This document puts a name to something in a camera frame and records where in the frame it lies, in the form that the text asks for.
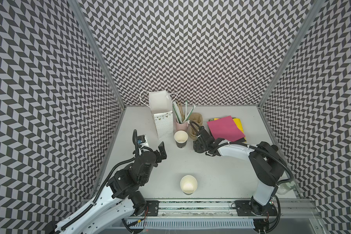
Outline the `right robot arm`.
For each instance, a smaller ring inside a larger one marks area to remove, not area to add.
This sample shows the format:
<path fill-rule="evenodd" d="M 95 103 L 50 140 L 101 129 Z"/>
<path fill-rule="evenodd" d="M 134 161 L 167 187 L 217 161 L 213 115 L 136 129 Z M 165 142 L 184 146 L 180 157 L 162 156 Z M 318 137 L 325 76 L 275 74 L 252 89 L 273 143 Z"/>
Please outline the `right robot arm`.
<path fill-rule="evenodd" d="M 249 145 L 239 141 L 228 141 L 213 138 L 207 130 L 196 122 L 190 121 L 191 128 L 196 132 L 197 139 L 193 143 L 194 151 L 210 157 L 232 157 L 251 163 L 258 185 L 251 200 L 248 202 L 252 215 L 262 216 L 269 207 L 279 186 L 290 183 L 294 175 L 286 162 L 277 153 L 275 145 L 262 141 L 257 145 Z"/>

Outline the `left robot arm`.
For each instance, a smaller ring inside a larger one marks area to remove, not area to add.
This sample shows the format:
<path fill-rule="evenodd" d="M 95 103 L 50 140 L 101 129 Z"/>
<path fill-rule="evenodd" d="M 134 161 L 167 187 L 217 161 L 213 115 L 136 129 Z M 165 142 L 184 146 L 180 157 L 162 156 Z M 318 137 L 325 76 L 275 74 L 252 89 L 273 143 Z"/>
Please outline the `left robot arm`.
<path fill-rule="evenodd" d="M 119 162 L 109 172 L 95 196 L 62 221 L 49 222 L 47 234 L 98 234 L 128 217 L 148 214 L 147 201 L 139 191 L 153 168 L 167 158 L 164 142 L 157 150 L 147 146 L 144 135 L 133 131 L 133 157 Z"/>

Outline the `black plastic cup lid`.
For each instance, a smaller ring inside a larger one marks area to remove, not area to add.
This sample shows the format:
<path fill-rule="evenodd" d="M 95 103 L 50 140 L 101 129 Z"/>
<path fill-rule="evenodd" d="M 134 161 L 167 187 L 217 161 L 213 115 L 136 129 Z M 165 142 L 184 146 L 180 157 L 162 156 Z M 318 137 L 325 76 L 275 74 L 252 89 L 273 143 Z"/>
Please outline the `black plastic cup lid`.
<path fill-rule="evenodd" d="M 193 149 L 195 152 L 202 154 L 205 152 L 204 146 L 198 140 L 193 141 Z"/>

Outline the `white paper cup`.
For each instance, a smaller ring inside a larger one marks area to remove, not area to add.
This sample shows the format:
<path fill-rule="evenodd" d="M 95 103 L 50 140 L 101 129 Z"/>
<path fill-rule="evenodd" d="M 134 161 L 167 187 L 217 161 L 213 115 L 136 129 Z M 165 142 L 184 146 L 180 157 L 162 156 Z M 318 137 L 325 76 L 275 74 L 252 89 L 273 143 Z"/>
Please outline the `white paper cup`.
<path fill-rule="evenodd" d="M 193 194 L 198 188 L 198 181 L 192 175 L 185 175 L 180 181 L 180 188 L 186 195 Z"/>

